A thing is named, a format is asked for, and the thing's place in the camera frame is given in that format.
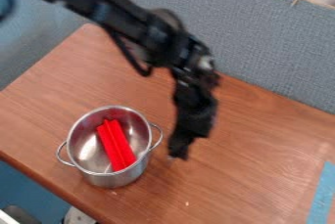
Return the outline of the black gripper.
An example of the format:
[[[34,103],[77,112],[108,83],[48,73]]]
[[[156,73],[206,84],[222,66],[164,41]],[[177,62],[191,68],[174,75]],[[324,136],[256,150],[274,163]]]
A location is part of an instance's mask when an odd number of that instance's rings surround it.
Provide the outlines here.
[[[171,158],[187,160],[194,139],[209,136],[217,115],[217,100],[209,86],[183,81],[175,83],[173,100],[177,120],[167,141],[167,152]]]

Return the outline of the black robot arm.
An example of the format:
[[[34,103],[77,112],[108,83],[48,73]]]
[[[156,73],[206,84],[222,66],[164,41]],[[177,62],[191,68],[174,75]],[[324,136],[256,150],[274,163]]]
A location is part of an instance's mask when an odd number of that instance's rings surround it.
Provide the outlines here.
[[[209,136],[218,107],[213,90],[219,85],[219,75],[205,43],[167,9],[147,10],[131,0],[43,1],[60,2],[104,29],[140,76],[151,75],[156,67],[168,69],[175,82],[177,113],[167,154],[187,159],[194,140]],[[12,14],[13,7],[14,0],[0,0],[0,21]]]

